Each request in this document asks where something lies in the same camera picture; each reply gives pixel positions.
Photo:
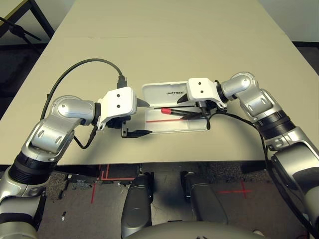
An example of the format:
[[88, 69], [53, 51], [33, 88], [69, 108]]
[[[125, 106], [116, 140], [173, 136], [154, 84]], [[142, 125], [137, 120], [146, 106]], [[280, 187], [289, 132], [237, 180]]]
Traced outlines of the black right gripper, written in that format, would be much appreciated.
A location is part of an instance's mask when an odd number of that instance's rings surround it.
[[[188, 101], [187, 94], [183, 95], [177, 100], [178, 104]], [[217, 108], [217, 104], [211, 100], [207, 101], [197, 101], [195, 102], [196, 106], [200, 109], [201, 112], [194, 112], [191, 114], [184, 115], [181, 120], [199, 120], [204, 119], [205, 117], [210, 117], [212, 115], [211, 111]]]

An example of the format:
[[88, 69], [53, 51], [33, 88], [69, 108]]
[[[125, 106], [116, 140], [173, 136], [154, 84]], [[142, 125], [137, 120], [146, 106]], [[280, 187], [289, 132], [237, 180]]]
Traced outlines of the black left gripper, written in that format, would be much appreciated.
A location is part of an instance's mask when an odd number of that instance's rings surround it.
[[[147, 107], [147, 106], [148, 106], [148, 103], [146, 101], [137, 98], [137, 107]], [[130, 119], [131, 119], [130, 116], [113, 118], [107, 122], [107, 127], [120, 129], [121, 137], [126, 137], [126, 138], [139, 138], [152, 133], [152, 131], [144, 130], [144, 129], [128, 131], [127, 121], [129, 121]]]

